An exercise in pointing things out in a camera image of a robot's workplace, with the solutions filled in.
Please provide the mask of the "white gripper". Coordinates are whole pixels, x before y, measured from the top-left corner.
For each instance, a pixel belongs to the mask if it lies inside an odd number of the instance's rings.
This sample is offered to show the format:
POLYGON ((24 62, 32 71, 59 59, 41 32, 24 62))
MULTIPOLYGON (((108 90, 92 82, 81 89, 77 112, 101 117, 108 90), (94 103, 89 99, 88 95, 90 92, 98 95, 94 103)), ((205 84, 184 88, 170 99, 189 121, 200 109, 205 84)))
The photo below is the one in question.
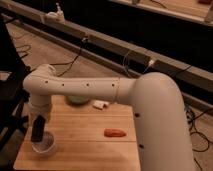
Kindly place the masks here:
POLYGON ((42 116, 46 122, 50 121, 52 100, 50 96, 31 94, 28 102, 29 121, 34 122, 38 116, 42 116))

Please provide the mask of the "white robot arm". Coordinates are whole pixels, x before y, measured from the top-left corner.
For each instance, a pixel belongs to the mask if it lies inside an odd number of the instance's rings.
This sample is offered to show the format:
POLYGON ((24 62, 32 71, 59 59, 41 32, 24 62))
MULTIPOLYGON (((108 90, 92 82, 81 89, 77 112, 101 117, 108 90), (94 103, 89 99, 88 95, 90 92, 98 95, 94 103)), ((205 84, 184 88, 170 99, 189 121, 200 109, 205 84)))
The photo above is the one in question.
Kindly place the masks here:
POLYGON ((141 171, 196 171, 185 105, 177 84, 152 72, 130 78, 61 78, 49 64, 23 81, 29 106, 39 116, 51 109, 53 95, 117 102, 133 109, 141 171))

